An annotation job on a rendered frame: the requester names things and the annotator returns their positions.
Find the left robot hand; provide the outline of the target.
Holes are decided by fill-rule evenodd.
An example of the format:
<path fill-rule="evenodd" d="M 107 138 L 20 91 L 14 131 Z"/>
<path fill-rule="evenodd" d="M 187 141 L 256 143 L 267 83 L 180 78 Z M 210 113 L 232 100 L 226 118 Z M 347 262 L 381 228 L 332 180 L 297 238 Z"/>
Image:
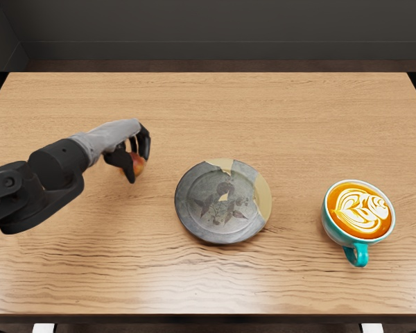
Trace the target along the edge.
<path fill-rule="evenodd" d="M 144 160 L 148 160 L 150 155 L 150 133 L 136 118 L 107 122 L 86 133 L 76 133 L 69 139 L 84 151 L 88 167 L 92 167 L 103 156 L 107 164 L 122 169 L 131 184 L 135 183 L 137 177 L 125 141 L 129 141 L 131 151 Z"/>

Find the red yellow apple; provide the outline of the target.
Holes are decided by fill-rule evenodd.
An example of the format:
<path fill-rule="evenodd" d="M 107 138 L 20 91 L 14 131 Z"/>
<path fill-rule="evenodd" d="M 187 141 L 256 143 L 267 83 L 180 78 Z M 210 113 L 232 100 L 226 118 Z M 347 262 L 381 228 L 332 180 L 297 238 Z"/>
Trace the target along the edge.
<path fill-rule="evenodd" d="M 129 152 L 128 155 L 130 156 L 131 162 L 132 162 L 132 174 L 134 177 L 138 178 L 144 171 L 146 160 L 140 156 L 138 153 Z M 119 168 L 121 170 L 121 173 L 128 177 L 128 172 L 125 170 L 128 166 L 127 160 L 122 164 L 120 163 Z"/>

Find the grey patterned plate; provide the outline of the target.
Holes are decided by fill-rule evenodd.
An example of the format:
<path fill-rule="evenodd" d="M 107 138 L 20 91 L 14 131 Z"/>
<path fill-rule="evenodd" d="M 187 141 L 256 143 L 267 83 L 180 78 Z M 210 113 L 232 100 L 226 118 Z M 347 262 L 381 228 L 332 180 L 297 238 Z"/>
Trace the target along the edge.
<path fill-rule="evenodd" d="M 216 158 L 198 163 L 181 177 L 174 204 L 193 236 L 211 244 L 235 244 L 264 228 L 272 194 L 265 178 L 249 164 Z"/>

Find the teal mug with latte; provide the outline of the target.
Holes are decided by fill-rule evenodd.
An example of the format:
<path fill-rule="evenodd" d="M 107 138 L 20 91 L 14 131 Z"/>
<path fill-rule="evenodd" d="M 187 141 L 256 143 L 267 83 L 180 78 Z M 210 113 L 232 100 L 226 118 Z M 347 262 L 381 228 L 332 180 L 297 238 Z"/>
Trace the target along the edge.
<path fill-rule="evenodd" d="M 329 238 L 342 247 L 348 262 L 362 268 L 369 262 L 369 247 L 394 230 L 396 214 L 380 189 L 362 180 L 348 179 L 327 190 L 321 222 Z"/>

